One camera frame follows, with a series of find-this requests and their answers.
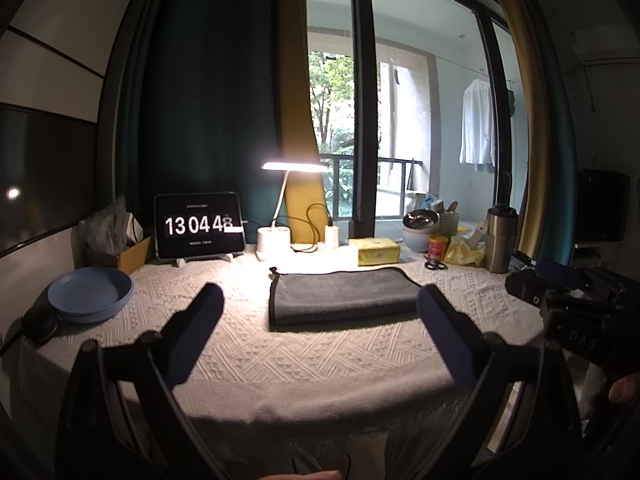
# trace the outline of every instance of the finger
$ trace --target finger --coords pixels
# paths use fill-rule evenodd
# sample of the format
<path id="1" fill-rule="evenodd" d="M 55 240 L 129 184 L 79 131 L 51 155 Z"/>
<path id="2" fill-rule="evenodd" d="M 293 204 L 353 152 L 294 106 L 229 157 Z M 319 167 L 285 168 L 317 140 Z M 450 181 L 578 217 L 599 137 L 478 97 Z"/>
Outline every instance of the finger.
<path id="1" fill-rule="evenodd" d="M 616 404 L 628 404 L 640 398 L 640 372 L 628 375 L 613 383 L 609 400 Z"/>
<path id="2" fill-rule="evenodd" d="M 319 471 L 308 475 L 272 475 L 260 480 L 342 480 L 339 471 Z"/>

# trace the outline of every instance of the dark green curtain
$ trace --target dark green curtain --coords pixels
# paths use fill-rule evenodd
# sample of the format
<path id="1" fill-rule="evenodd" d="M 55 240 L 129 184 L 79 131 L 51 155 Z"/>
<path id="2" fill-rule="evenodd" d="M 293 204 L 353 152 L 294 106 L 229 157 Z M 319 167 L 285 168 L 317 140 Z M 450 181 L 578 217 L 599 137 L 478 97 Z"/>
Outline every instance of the dark green curtain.
<path id="1" fill-rule="evenodd" d="M 551 126 L 549 192 L 538 260 L 569 265 L 574 253 L 578 163 L 574 123 L 553 39 L 538 0 L 525 0 L 540 45 Z"/>
<path id="2" fill-rule="evenodd" d="M 156 194 L 181 192 L 235 191 L 245 219 L 271 220 L 282 182 L 280 172 L 260 169 L 281 156 L 271 3 L 150 0 L 138 49 L 150 26 L 146 56 L 127 74 L 140 92 L 126 96 L 132 109 L 119 152 L 129 171 L 127 201 L 138 200 L 146 225 Z M 255 229 L 247 229 L 250 242 Z"/>

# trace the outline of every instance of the hanging shirt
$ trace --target hanging shirt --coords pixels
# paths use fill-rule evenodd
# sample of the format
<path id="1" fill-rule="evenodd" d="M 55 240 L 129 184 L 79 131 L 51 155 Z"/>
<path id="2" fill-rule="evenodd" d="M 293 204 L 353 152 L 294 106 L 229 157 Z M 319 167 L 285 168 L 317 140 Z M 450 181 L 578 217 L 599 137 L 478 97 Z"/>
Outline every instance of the hanging shirt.
<path id="1" fill-rule="evenodd" d="M 476 79 L 462 98 L 460 163 L 495 166 L 494 108 L 491 85 Z"/>

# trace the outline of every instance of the desk lamp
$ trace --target desk lamp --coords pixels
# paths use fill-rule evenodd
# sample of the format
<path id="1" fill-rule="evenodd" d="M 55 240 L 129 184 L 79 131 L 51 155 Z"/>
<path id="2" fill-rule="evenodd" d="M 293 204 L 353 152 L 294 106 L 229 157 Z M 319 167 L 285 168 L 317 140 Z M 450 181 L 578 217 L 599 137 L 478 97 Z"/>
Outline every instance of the desk lamp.
<path id="1" fill-rule="evenodd" d="M 326 173 L 329 171 L 329 164 L 315 161 L 295 161 L 295 160 L 271 160 L 262 165 L 263 170 L 284 171 L 280 197 L 276 211 L 273 213 L 270 227 L 260 227 L 258 229 L 258 245 L 255 255 L 261 262 L 272 260 L 278 256 L 289 253 L 291 246 L 291 229 L 288 227 L 276 227 L 276 219 L 280 214 L 284 188 L 291 171 L 301 171 L 302 173 Z"/>

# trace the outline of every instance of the yellow tissue box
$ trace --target yellow tissue box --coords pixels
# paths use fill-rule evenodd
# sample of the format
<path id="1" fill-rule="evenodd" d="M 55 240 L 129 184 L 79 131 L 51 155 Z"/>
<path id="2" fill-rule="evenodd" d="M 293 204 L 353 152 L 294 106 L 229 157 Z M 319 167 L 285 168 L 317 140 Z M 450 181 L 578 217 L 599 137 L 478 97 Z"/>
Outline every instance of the yellow tissue box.
<path id="1" fill-rule="evenodd" d="M 400 259 L 400 246 L 389 238 L 354 238 L 349 250 L 358 266 L 396 264 Z"/>

